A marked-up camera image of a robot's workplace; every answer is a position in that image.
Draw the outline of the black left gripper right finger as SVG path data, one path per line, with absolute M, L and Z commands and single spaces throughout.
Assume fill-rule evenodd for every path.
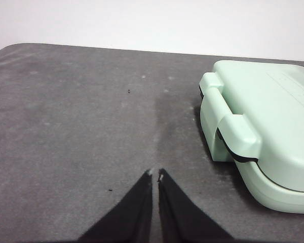
M 164 242 L 235 240 L 192 202 L 165 169 L 159 170 L 158 189 Z

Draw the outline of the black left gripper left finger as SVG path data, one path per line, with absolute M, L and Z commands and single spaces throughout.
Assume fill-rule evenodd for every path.
M 152 172 L 146 170 L 121 201 L 78 242 L 149 242 L 152 212 Z

